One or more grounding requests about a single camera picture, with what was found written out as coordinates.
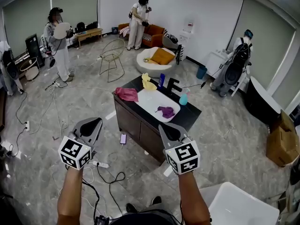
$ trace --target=black countertop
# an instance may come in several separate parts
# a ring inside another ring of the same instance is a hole
[[[158,87],[158,83],[156,81],[151,79],[150,82],[155,84]],[[137,92],[143,90],[144,87],[142,82],[142,76],[139,76],[136,79],[128,82],[127,84],[122,86],[122,88],[134,88],[137,90]],[[172,99],[174,102],[179,104],[180,97],[177,94],[172,92],[171,95],[168,95],[167,89],[165,87],[159,89],[159,91],[165,94],[170,99]],[[147,111],[142,109],[135,102],[124,101],[121,98],[119,98],[118,95],[114,94],[114,92],[112,94],[118,99],[120,99],[125,106],[130,108],[133,112],[137,113],[140,117],[142,117],[145,121],[147,121],[150,125],[152,125],[156,130],[158,130],[158,126],[162,122],[158,121],[156,118],[154,118]],[[197,120],[200,114],[201,114],[201,110],[191,105],[190,103],[187,103],[187,105],[185,106],[180,105],[180,111],[173,117],[173,119],[170,122],[182,126],[186,129],[186,131],[189,131],[189,129],[193,126],[193,124],[195,123],[195,121]]]

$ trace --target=white pants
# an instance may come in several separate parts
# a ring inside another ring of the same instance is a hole
[[[130,23],[130,34],[129,34],[129,41],[128,46],[133,48],[140,47],[142,44],[143,33],[145,27],[138,23],[137,20],[132,19]]]
[[[53,53],[55,54],[54,59],[58,74],[60,78],[65,82],[70,75],[68,47],[66,46],[64,49],[58,50],[57,52]]]
[[[6,68],[4,67],[3,63],[0,64],[0,67],[1,67],[2,74],[3,74],[4,83],[7,88],[7,93],[8,93],[8,95],[13,95],[14,92],[12,90],[10,76],[9,76]],[[19,78],[15,79],[14,82],[16,83],[19,91],[20,91],[20,89],[23,90],[23,86],[22,86]]]

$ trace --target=extension cord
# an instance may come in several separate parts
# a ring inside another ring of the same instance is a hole
[[[94,166],[99,166],[99,167],[104,167],[104,168],[109,168],[109,165],[107,163],[100,163],[97,161],[93,161]]]
[[[26,124],[26,132],[29,132],[29,130],[30,130],[30,123],[29,123],[29,121],[25,122],[25,124]]]

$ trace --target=purple cloth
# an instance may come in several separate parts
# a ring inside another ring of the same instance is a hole
[[[125,101],[139,101],[137,91],[134,88],[116,88],[114,94],[117,94],[121,99]]]
[[[171,118],[175,115],[174,109],[171,107],[158,107],[157,111],[162,111],[164,118]]]

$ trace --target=gray jacket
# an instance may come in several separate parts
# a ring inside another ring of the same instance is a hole
[[[55,28],[56,28],[56,26],[51,22],[47,23],[44,28],[44,37],[45,37],[48,45],[51,47],[52,52],[56,52],[57,50],[65,49],[65,47],[67,46],[66,38],[56,39],[53,36]]]

